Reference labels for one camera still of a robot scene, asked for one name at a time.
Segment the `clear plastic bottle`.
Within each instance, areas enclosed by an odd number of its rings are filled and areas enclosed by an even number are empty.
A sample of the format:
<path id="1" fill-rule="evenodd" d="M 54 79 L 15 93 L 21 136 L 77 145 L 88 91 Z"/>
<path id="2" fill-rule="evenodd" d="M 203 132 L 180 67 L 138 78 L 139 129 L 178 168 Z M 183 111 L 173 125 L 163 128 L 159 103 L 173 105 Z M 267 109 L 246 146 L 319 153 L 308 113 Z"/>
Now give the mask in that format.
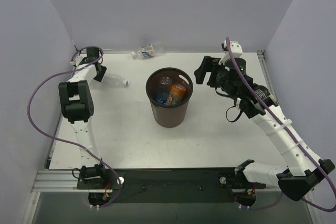
<path id="1" fill-rule="evenodd" d="M 109 88 L 127 88 L 129 86 L 128 80 L 117 74 L 105 74 L 102 83 Z"/>

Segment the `orange label plastic bottle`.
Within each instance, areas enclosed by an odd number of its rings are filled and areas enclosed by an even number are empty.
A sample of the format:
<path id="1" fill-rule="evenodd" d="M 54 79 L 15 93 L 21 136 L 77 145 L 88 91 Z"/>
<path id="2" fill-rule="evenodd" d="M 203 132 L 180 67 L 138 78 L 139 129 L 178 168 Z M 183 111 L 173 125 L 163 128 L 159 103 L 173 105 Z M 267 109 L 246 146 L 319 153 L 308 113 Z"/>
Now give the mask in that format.
<path id="1" fill-rule="evenodd" d="M 186 92 L 185 86 L 179 83 L 173 84 L 165 104 L 176 105 L 180 103 L 182 101 L 182 98 L 184 97 L 185 92 Z"/>

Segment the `blue label plastic bottle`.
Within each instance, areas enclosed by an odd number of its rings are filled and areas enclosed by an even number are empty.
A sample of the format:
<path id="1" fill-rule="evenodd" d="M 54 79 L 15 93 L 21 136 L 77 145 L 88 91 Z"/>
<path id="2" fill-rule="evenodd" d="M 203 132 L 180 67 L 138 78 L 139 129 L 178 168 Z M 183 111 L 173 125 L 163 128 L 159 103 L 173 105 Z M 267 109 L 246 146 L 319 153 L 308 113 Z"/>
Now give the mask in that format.
<path id="1" fill-rule="evenodd" d="M 156 93 L 156 101 L 159 104 L 165 104 L 170 94 L 173 81 L 170 77 L 161 77 Z"/>

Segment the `brown plastic waste bin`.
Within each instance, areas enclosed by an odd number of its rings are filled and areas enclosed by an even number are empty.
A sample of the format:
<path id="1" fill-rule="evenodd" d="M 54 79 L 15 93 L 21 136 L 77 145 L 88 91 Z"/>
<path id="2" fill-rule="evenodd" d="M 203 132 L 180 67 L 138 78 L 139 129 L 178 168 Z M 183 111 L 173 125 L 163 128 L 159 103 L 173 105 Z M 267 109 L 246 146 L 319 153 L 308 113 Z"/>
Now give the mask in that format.
<path id="1" fill-rule="evenodd" d="M 186 87 L 186 94 L 180 103 L 176 105 L 164 105 L 156 101 L 161 77 L 170 77 L 173 83 L 179 83 Z M 189 100 L 193 94 L 193 82 L 187 73 L 172 67 L 159 69 L 149 76 L 146 81 L 145 90 L 150 101 L 154 119 L 160 126 L 173 128 L 183 122 Z"/>

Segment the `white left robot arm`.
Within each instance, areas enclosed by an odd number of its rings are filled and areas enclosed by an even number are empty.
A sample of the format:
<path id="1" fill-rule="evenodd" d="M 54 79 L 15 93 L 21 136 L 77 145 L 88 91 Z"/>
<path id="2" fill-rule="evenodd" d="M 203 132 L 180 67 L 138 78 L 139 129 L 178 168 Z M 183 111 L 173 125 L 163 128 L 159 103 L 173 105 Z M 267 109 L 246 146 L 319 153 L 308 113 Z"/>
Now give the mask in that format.
<path id="1" fill-rule="evenodd" d="M 106 67 L 99 62 L 103 52 L 98 47 L 85 48 L 86 56 L 74 56 L 72 63 L 76 72 L 66 82 L 58 85 L 61 112 L 70 123 L 80 148 L 81 168 L 78 180 L 92 184 L 96 188 L 106 185 L 108 175 L 102 164 L 96 147 L 92 130 L 91 117 L 94 114 L 94 104 L 89 89 L 92 80 L 101 81 Z"/>

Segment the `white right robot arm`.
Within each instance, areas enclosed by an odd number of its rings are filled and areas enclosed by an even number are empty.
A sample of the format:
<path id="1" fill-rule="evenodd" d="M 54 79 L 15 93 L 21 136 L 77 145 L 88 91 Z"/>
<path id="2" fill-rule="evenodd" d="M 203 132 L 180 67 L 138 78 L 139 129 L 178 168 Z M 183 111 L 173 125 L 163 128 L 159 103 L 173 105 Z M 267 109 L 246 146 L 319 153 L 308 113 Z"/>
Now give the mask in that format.
<path id="1" fill-rule="evenodd" d="M 228 59 L 205 56 L 195 70 L 197 84 L 210 73 L 207 85 L 221 89 L 221 96 L 231 98 L 240 114 L 245 114 L 269 137 L 286 162 L 285 167 L 246 161 L 236 168 L 250 183 L 279 187 L 291 200 L 301 200 L 334 169 L 334 163 L 322 159 L 304 142 L 282 112 L 276 98 L 265 86 L 254 83 L 246 75 L 246 61 L 236 58 L 237 67 Z"/>

